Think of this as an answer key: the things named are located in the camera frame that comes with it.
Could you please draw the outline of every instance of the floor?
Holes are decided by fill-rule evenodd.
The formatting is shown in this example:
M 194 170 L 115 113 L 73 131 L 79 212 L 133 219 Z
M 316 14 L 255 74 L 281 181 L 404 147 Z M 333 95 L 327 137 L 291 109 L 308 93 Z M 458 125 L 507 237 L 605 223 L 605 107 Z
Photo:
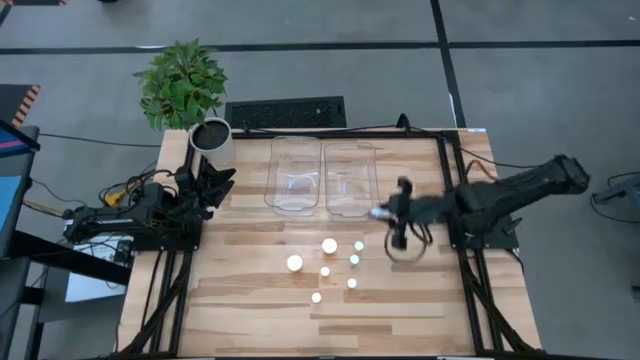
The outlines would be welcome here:
M 451 42 L 554 42 L 640 39 L 634 0 L 441 1 Z M 0 28 L 0 79 L 42 86 L 27 123 L 42 132 L 158 144 L 131 74 L 153 54 L 91 54 L 93 47 L 152 46 L 199 37 L 204 44 L 438 41 L 426 0 L 72 0 L 64 7 L 16 7 Z M 11 55 L 4 49 L 74 48 L 70 54 Z M 393 123 L 405 112 L 421 127 L 453 127 L 438 49 L 221 52 L 228 101 L 344 96 L 348 125 Z M 554 154 L 577 157 L 592 175 L 640 167 L 640 48 L 488 48 L 452 46 L 462 105 L 456 121 L 487 128 L 496 160 L 537 164 Z M 99 189 L 139 172 L 157 149 L 111 147 L 42 138 L 33 177 L 63 197 L 98 205 Z M 512 174 L 500 169 L 500 175 Z M 29 199 L 65 204 L 42 188 Z M 638 225 L 598 217 L 589 195 L 546 199 L 520 212 L 517 233 L 542 344 L 551 353 L 637 358 L 640 304 Z M 601 209 L 640 219 L 624 201 Z M 59 221 L 24 210 L 19 228 L 58 240 Z M 39 274 L 33 269 L 33 276 Z M 52 270 L 40 357 L 70 359 L 109 352 L 122 298 L 64 305 L 67 274 Z M 21 318 L 33 309 L 23 306 Z M 18 329 L 11 359 L 23 357 Z

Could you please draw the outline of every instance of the wooden table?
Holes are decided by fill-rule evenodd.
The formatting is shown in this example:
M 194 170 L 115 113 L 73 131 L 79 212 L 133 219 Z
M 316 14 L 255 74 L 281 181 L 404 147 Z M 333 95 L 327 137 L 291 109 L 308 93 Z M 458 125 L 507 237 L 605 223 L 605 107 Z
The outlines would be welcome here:
M 486 133 L 460 130 L 460 138 L 463 148 L 491 158 Z M 414 194 L 442 193 L 434 140 L 364 142 L 377 148 L 381 200 L 396 191 L 401 175 L 414 182 Z M 193 257 L 180 356 L 473 353 L 458 259 L 449 247 L 445 226 L 431 227 L 434 244 L 419 263 L 392 264 L 383 250 L 386 226 L 373 220 L 330 222 L 324 186 L 314 215 L 275 214 L 263 197 L 270 140 L 234 140 L 234 144 L 236 157 L 230 167 L 238 170 L 236 185 L 213 220 L 205 223 L 200 249 Z M 186 148 L 186 132 L 167 131 L 158 169 L 182 165 Z M 451 153 L 449 159 L 457 178 Z M 495 174 L 493 166 L 487 169 Z M 479 171 L 469 174 L 471 181 L 483 176 Z M 156 181 L 171 184 L 162 175 Z M 330 258 L 320 247 L 327 237 L 339 244 L 337 255 Z M 348 258 L 357 240 L 364 241 L 365 249 L 360 265 L 352 269 Z M 292 254 L 304 259 L 300 273 L 287 269 L 286 259 Z M 156 256 L 149 252 L 136 257 L 119 327 L 121 347 L 140 329 Z M 539 347 L 519 264 L 505 251 L 488 250 L 486 257 L 497 306 L 525 341 Z M 164 261 L 160 264 L 150 312 Z M 319 275 L 324 265 L 331 268 L 328 279 Z M 347 288 L 351 277 L 358 280 L 357 289 Z M 320 304 L 311 302 L 314 292 L 322 294 Z M 486 316 L 480 305 L 479 309 L 485 346 L 491 348 Z M 161 349 L 168 348 L 171 310 L 165 319 Z

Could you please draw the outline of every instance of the clear plastic container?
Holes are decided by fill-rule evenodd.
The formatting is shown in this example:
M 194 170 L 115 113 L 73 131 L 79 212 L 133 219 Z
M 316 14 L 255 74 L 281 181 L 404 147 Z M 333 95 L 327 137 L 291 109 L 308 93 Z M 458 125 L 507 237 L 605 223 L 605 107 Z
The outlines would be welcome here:
M 325 146 L 327 210 L 335 221 L 363 221 L 378 204 L 376 148 L 369 143 Z
M 264 201 L 279 215 L 308 216 L 318 204 L 322 144 L 309 137 L 277 137 Z

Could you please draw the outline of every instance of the green plant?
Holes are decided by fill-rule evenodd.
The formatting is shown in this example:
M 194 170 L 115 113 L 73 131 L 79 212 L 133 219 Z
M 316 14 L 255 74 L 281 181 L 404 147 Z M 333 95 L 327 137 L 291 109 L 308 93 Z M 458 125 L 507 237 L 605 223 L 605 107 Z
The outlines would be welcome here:
M 134 74 L 142 85 L 140 106 L 153 129 L 188 130 L 204 123 L 207 110 L 222 106 L 224 70 L 210 51 L 192 42 L 180 43 L 153 58 L 151 68 Z

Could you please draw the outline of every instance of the wire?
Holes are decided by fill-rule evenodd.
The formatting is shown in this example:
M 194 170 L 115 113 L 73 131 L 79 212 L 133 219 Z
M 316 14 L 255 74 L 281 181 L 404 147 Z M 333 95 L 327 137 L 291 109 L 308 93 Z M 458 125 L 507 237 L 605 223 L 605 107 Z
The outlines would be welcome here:
M 150 145 L 150 144 L 117 143 L 117 142 L 112 142 L 112 141 L 87 139 L 87 138 L 81 138 L 81 137 L 76 137 L 76 136 L 66 136 L 66 135 L 46 134 L 46 133 L 40 133 L 40 136 L 67 139 L 67 140 L 86 141 L 86 142 L 92 142 L 92 143 L 96 143 L 96 144 L 115 145 L 115 146 L 142 147 L 142 148 L 159 148 L 161 146 L 161 145 Z
M 335 129 L 335 130 L 322 130 L 322 131 L 315 131 L 316 133 L 344 133 L 344 132 L 351 132 L 351 131 L 359 131 L 359 130 L 371 130 L 371 129 L 381 129 L 381 128 L 395 128 L 395 125 L 375 125 L 375 126 L 363 126 L 363 127 L 357 127 L 357 128 L 350 128 L 350 129 Z M 412 130 L 416 130 L 416 131 L 420 131 L 420 132 L 426 132 L 429 133 L 431 131 L 429 130 L 425 130 L 425 129 L 421 129 L 418 127 L 411 127 L 410 129 Z M 267 130 L 267 129 L 260 129 L 260 128 L 254 128 L 254 129 L 247 129 L 249 131 L 261 131 L 261 132 L 265 132 L 265 133 L 273 133 L 273 134 L 278 134 L 278 133 L 286 133 L 286 131 L 277 131 L 277 130 Z M 474 156 L 480 160 L 486 161 L 490 164 L 493 164 L 495 166 L 502 166 L 502 167 L 510 167 L 510 168 L 515 168 L 515 169 L 533 169 L 533 168 L 537 168 L 540 167 L 542 165 L 515 165 L 515 164 L 507 164 L 507 163 L 500 163 L 500 162 L 496 162 L 493 160 L 489 160 L 483 156 L 480 156 L 470 150 L 467 150 L 463 147 L 460 147 L 460 150 L 471 155 Z
M 38 283 L 38 281 L 40 281 L 40 279 L 42 279 L 42 278 L 45 276 L 45 274 L 47 274 L 48 272 L 49 272 L 49 267 L 47 266 L 47 268 L 46 268 L 46 269 L 44 269 L 44 270 L 42 271 L 42 274 L 40 274 L 40 276 L 38 276 L 38 278 L 37 278 L 33 283 L 31 283 L 31 285 L 29 285 L 29 287 L 34 287 L 34 286 Z M 0 314 L 0 320 L 2 320 L 2 318 L 3 318 L 3 317 L 4 317 L 4 316 L 5 316 L 5 315 L 6 315 L 6 314 L 11 310 L 11 309 L 13 309 L 13 307 L 14 307 L 14 306 L 16 306 L 16 305 L 18 305 L 18 304 L 20 304 L 20 299 L 18 299 L 18 300 L 16 300 L 16 301 L 14 301 L 11 305 L 7 306 L 7 308 L 6 308 L 6 309 L 5 309 L 5 310 Z
M 44 204 L 40 204 L 39 202 L 35 202 L 35 201 L 31 201 L 31 200 L 22 200 L 22 202 L 27 204 L 27 205 L 31 205 L 31 206 L 33 206 L 35 208 L 38 208 L 40 210 L 45 210 L 45 211 L 48 211 L 48 212 L 56 214 L 56 215 L 64 215 L 64 212 L 62 210 L 58 210 L 56 208 L 52 208 L 52 207 L 44 205 Z
M 411 229 L 411 232 L 418 238 L 418 240 L 420 240 L 420 242 L 422 242 L 422 248 L 420 249 L 420 253 L 418 253 L 418 255 L 416 255 L 416 256 L 414 256 L 413 258 L 410 258 L 410 259 L 399 259 L 399 258 L 391 255 L 391 252 L 389 251 L 389 240 L 391 239 L 392 232 L 394 230 L 397 230 L 397 229 L 390 227 L 389 230 L 387 231 L 387 235 L 385 235 L 385 238 L 384 238 L 384 252 L 385 252 L 385 254 L 387 254 L 389 259 L 391 259 L 391 261 L 393 261 L 394 263 L 397 263 L 397 264 L 399 264 L 399 263 L 415 263 L 415 262 L 420 261 L 420 259 L 422 259 L 422 257 L 424 256 L 424 253 L 427 251 L 427 245 L 433 243 L 433 236 L 431 235 L 431 231 L 429 231 L 429 227 L 425 227 L 422 224 L 418 224 L 418 228 L 420 229 L 420 232 L 422 233 L 420 235 L 416 231 L 413 222 L 408 223 L 408 225 L 409 225 L 409 228 Z
M 430 132 L 429 130 L 425 130 L 425 129 L 421 129 L 421 128 L 417 128 L 417 127 L 411 127 L 412 130 L 416 130 L 416 131 L 421 131 L 421 132 Z M 457 145 L 455 143 L 452 143 L 449 139 L 447 139 L 446 137 L 444 138 L 444 141 L 448 142 L 449 144 L 452 145 Z M 489 160 L 483 156 L 480 156 L 476 153 L 474 153 L 473 151 L 467 150 L 465 148 L 463 148 L 462 146 L 459 146 L 460 151 L 465 152 L 473 157 L 476 157 L 482 161 L 488 162 L 489 164 L 493 164 L 495 166 L 502 166 L 502 167 L 510 167 L 510 168 L 514 168 L 514 169 L 533 169 L 533 168 L 537 168 L 540 167 L 542 165 L 515 165 L 515 164 L 507 164 L 507 163 L 500 163 L 497 161 L 493 161 L 493 160 Z
M 483 172 L 483 173 L 484 173 L 484 174 L 485 174 L 489 179 L 491 179 L 491 180 L 493 180 L 493 181 L 495 181 L 495 182 L 499 182 L 499 181 L 500 181 L 497 177 L 493 176 L 493 175 L 489 172 L 489 170 L 487 170 L 487 169 L 484 167 L 484 165 L 482 165 L 482 163 L 481 163 L 480 161 L 478 161 L 478 160 L 471 160 L 471 161 L 469 162 L 469 165 L 467 165 L 467 168 L 464 170 L 464 174 L 465 174 L 465 176 L 469 175 L 469 172 L 471 171 L 471 168 L 473 167 L 473 165 L 476 165 L 477 167 L 479 167 L 479 168 L 482 170 L 482 172 Z
M 348 129 L 319 130 L 319 131 L 314 131 L 314 132 L 315 133 L 321 133 L 321 134 L 331 134 L 331 133 L 343 133 L 343 132 L 351 132 L 351 131 L 359 131 L 359 130 L 371 130 L 371 129 L 395 128 L 395 127 L 396 127 L 395 125 L 375 125 L 375 126 L 363 126 L 363 127 L 348 128 Z M 279 133 L 288 132 L 288 131 L 278 131 L 278 130 L 267 130 L 267 129 L 261 129 L 261 128 L 249 128 L 247 130 L 249 130 L 249 131 L 260 131 L 260 132 L 271 133 L 271 134 L 279 134 Z
M 60 201 L 62 201 L 62 202 L 67 202 L 67 203 L 69 203 L 69 202 L 77 202 L 77 203 L 80 203 L 80 204 L 82 204 L 82 205 L 84 205 L 84 206 L 87 206 L 87 207 L 88 207 L 87 203 L 86 203 L 86 202 L 84 202 L 84 201 L 82 201 L 82 200 L 76 200 L 76 199 L 63 199 L 63 198 L 61 198 L 60 196 L 56 195 L 56 194 L 53 192 L 53 190 L 51 190 L 51 188 L 49 188 L 49 186 L 47 186 L 47 184 L 43 183 L 42 181 L 38 181 L 38 180 L 36 180 L 36 179 L 34 179 L 34 178 L 31 178 L 31 181 L 33 181 L 34 183 L 36 183 L 36 184 L 38 184 L 38 185 L 40 185 L 40 186 L 44 187 L 44 188 L 45 188 L 45 190 L 47 190 L 47 191 L 49 192 L 49 194 L 51 194 L 51 196 L 53 196 L 54 198 L 56 198 L 56 199 L 58 199 L 58 200 L 60 200 Z
M 29 203 L 27 203 L 27 202 L 22 202 L 22 205 L 24 205 L 24 206 L 28 207 L 29 209 L 31 209 L 31 210 L 33 210 L 33 211 L 37 211 L 37 212 L 42 213 L 42 214 L 45 214 L 45 215 L 49 215 L 49 216 L 53 216 L 53 217 L 56 217 L 56 218 L 60 218 L 60 219 L 62 219 L 62 215 L 58 215 L 58 214 L 55 214 L 55 213 L 53 213 L 53 212 L 49 212 L 49 211 L 47 211 L 47 210 L 38 209 L 38 208 L 36 208 L 36 207 L 34 207 L 34 206 L 30 205 L 30 204 L 29 204 Z
M 120 344 L 118 343 L 120 340 L 118 339 L 120 334 L 118 333 L 118 330 L 120 330 L 120 320 L 118 320 L 118 323 L 116 324 L 116 352 L 120 349 Z
M 149 169 L 150 167 L 152 167 L 157 163 L 158 163 L 158 160 L 154 160 L 151 164 L 145 166 L 144 169 L 142 169 L 142 171 L 140 172 L 140 175 L 144 174 L 147 171 L 147 169 Z
M 465 153 L 467 153 L 467 154 L 469 154 L 471 156 L 477 157 L 478 159 L 480 159 L 482 161 L 486 161 L 489 164 L 493 164 L 495 166 L 510 167 L 510 168 L 514 168 L 514 169 L 534 169 L 534 168 L 542 166 L 542 165 L 514 165 L 514 164 L 507 164 L 507 163 L 499 163 L 499 162 L 496 162 L 496 161 L 489 160 L 489 159 L 487 159 L 485 157 L 482 157 L 482 156 L 480 156 L 480 155 L 478 155 L 478 154 L 476 154 L 474 152 L 471 152 L 471 151 L 469 151 L 469 150 L 467 150 L 467 149 L 465 149 L 463 147 L 460 147 L 460 150 L 462 152 L 465 152 Z
M 619 218 L 614 218 L 611 217 L 609 215 L 605 215 L 603 213 L 601 213 L 600 211 L 598 211 L 598 209 L 596 209 L 596 203 L 595 203 L 595 194 L 592 194 L 591 197 L 589 198 L 589 204 L 591 205 L 591 209 L 593 209 L 593 211 L 602 216 L 605 219 L 609 219 L 609 220 L 613 220 L 613 221 L 617 221 L 617 222 L 621 222 L 621 223 L 625 223 L 625 224 L 640 224 L 640 220 L 627 220 L 627 219 L 619 219 Z
M 109 247 L 109 248 L 112 248 L 112 249 L 113 249 L 113 251 L 114 251 L 113 257 L 115 258 L 116 254 L 118 253 L 118 249 L 116 249 L 116 248 L 114 248 L 113 246 L 108 245 L 108 244 L 101 244 L 101 245 L 102 245 L 102 246 Z M 96 254 L 94 254 L 94 253 L 93 253 L 93 246 L 91 246 L 90 248 L 91 248 L 91 256 L 96 257 Z M 118 287 L 118 284 L 111 285 L 111 283 L 110 283 L 110 282 L 108 282 L 108 281 L 105 281 L 105 282 L 104 282 L 104 284 L 105 284 L 105 285 L 107 285 L 107 287 L 108 287 L 109 289 L 111 289 L 111 290 L 114 290 L 114 289 L 116 289 L 116 288 Z
M 506 251 L 514 259 L 516 259 L 516 261 L 518 263 L 520 263 L 520 268 L 522 269 L 522 273 L 524 274 L 524 264 L 522 263 L 522 259 L 520 259 L 520 256 L 518 256 L 518 254 L 516 253 L 516 250 L 514 250 L 514 249 L 504 249 L 504 251 Z
M 628 173 L 622 173 L 622 174 L 617 174 L 617 175 L 613 175 L 613 176 L 609 176 L 609 178 L 607 179 L 607 185 L 609 185 L 609 187 L 611 187 L 611 180 L 613 179 L 617 179 L 617 178 L 621 178 L 624 176 L 629 176 L 629 175 L 638 175 L 640 174 L 639 171 L 632 171 L 632 172 L 628 172 Z
M 56 242 L 56 244 L 60 244 L 61 242 L 65 241 L 65 240 L 66 240 L 65 238 L 62 238 L 62 239 L 58 240 L 58 241 Z M 39 254 L 39 255 L 35 255 L 35 256 L 33 256 L 33 257 L 43 256 L 43 255 L 61 254 L 61 253 L 62 253 L 62 254 L 64 254 L 64 253 L 67 253 L 67 252 L 73 252 L 73 251 L 76 251 L 76 250 L 74 250 L 74 249 L 68 249 L 67 251 L 58 251 L 58 252 L 53 252 L 53 253 L 48 253 L 48 254 Z M 10 259 L 10 258 L 5 258 L 5 259 L 1 259 L 1 260 L 8 261 L 8 260 L 11 260 L 11 259 Z M 34 286 L 38 283 L 38 281 L 40 281 L 40 280 L 41 280 L 41 279 L 42 279 L 42 278 L 43 278 L 43 277 L 44 277 L 44 276 L 49 272 L 49 267 L 50 267 L 50 266 L 47 266 L 47 267 L 42 271 L 42 274 L 40 274 L 40 276 L 38 276 L 38 278 L 37 278 L 33 283 L 31 283 L 31 285 L 29 285 L 29 287 L 34 287 Z M 4 316 L 5 316 L 5 315 L 6 315 L 6 314 L 7 314 L 7 313 L 8 313 L 8 312 L 9 312 L 9 311 L 14 307 L 14 306 L 16 306 L 16 305 L 18 305 L 18 304 L 20 304 L 20 299 L 18 299 L 18 300 L 16 300 L 16 301 L 14 301 L 11 305 L 7 306 L 7 308 L 6 308 L 6 309 L 4 309 L 4 311 L 2 311 L 2 313 L 0 313 L 0 320 L 2 320 L 2 318 L 3 318 L 3 317 L 4 317 Z
M 172 188 L 171 186 L 162 185 L 162 188 L 165 189 L 165 190 L 171 190 L 171 191 L 173 191 L 173 195 L 174 196 L 176 196 L 176 197 L 178 196 L 178 190 Z
M 156 262 L 153 264 L 153 272 L 151 273 L 149 291 L 147 292 L 147 301 L 145 301 L 144 303 L 144 311 L 142 312 L 142 322 L 140 323 L 140 331 L 144 329 L 144 322 L 147 319 L 147 311 L 149 310 L 149 300 L 151 299 L 151 291 L 153 290 L 153 283 L 156 281 L 156 272 L 158 271 L 158 264 L 160 264 L 161 257 L 162 257 L 162 251 L 158 251 Z

